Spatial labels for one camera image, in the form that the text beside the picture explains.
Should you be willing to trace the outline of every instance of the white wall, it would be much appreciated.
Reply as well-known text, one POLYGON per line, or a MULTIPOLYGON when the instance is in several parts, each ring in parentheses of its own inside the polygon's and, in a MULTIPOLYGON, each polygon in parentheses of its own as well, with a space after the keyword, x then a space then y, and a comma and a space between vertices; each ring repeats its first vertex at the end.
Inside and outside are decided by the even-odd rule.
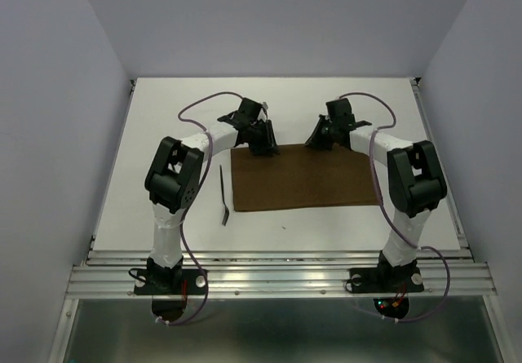
POLYGON ((468 0, 422 80, 462 223, 522 343, 522 1, 468 0))
POLYGON ((132 76, 420 76, 466 0, 90 0, 132 76))
POLYGON ((0 0, 0 360, 45 361, 129 95, 87 0, 0 0))

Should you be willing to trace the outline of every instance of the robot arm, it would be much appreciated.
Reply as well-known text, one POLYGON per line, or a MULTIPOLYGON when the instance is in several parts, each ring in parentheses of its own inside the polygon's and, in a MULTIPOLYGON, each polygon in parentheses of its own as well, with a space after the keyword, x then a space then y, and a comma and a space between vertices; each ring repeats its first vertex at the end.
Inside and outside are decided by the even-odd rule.
MULTIPOLYGON (((212 155, 243 143, 248 143, 255 155, 278 153, 272 123, 263 114, 263 106, 247 98, 237 111, 219 118, 207 133, 212 138, 212 155)), ((146 276, 142 277, 160 290, 174 290, 181 281, 180 225, 184 211, 196 198, 201 168, 209 153, 206 133, 184 139, 166 137, 147 174, 145 188, 153 203, 154 241, 146 276)))
MULTIPOLYGON (((370 155, 371 136, 376 128, 366 121, 356 122, 346 98, 328 102, 326 107, 328 116, 319 116, 306 145, 330 150, 333 144, 340 144, 370 155)), ((429 141, 412 143, 379 132, 374 139, 373 158, 387 167, 389 193, 395 207, 393 224, 409 243, 392 229, 375 272, 357 270, 358 276, 364 273, 365 277, 359 286, 353 286, 354 293, 393 292, 419 273, 418 241, 431 212, 447 194, 435 148, 429 141)), ((415 290, 422 291, 422 284, 409 286, 410 292, 415 290)))

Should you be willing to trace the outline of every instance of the fabric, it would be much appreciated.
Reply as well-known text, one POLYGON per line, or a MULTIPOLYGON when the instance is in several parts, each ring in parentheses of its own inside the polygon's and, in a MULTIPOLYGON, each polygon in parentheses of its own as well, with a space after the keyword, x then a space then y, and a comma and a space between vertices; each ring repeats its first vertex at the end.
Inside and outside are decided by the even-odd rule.
POLYGON ((280 146, 281 155, 255 157, 231 150, 234 210, 288 210, 317 206, 372 206, 377 198, 369 159, 334 147, 280 146))

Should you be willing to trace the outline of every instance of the bolt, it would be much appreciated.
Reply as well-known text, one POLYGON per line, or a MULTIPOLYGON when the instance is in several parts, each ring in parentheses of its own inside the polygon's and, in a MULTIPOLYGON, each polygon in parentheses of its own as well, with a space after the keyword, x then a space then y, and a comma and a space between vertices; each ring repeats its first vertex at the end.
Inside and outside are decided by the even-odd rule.
POLYGON ((422 284, 422 276, 418 273, 414 273, 411 275, 411 281, 416 285, 420 286, 422 284))
POLYGON ((198 288, 203 288, 205 286, 205 278, 203 276, 196 277, 196 286, 198 288))
POLYGON ((355 281, 355 280, 360 279, 360 278, 361 278, 361 275, 358 275, 358 274, 352 275, 352 278, 350 279, 352 281, 352 285, 355 286, 355 287, 360 286, 361 282, 360 281, 355 281))

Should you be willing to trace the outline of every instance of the white tabletop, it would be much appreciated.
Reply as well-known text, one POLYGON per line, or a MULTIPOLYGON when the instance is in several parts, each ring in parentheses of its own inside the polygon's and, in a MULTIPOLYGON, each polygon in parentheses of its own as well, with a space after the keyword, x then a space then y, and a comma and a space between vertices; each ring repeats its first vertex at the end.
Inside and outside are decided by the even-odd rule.
MULTIPOLYGON (((198 132, 178 122, 178 111, 209 94, 235 91, 258 102, 267 102, 278 144, 301 144, 312 133, 318 114, 326 114, 325 102, 349 91, 373 93, 395 110, 398 124, 391 135, 419 141, 426 132, 414 94, 405 78, 141 78, 132 98, 104 208, 96 232, 95 250, 150 250, 153 243, 153 211, 144 189, 145 175, 160 140, 198 132)), ((362 96, 350 98, 357 120, 375 125, 389 123, 384 107, 362 96)), ((240 100, 220 96, 187 112, 206 126, 217 117, 236 110, 240 100)), ((206 184, 189 212, 185 232, 193 250, 381 250, 389 227, 377 206, 343 206, 233 212, 221 225, 223 206, 219 188, 223 166, 225 197, 232 208, 230 152, 212 160, 206 184)), ((387 174, 378 166, 385 204, 387 174)), ((422 245, 441 250, 459 248, 446 200, 428 220, 422 245)))

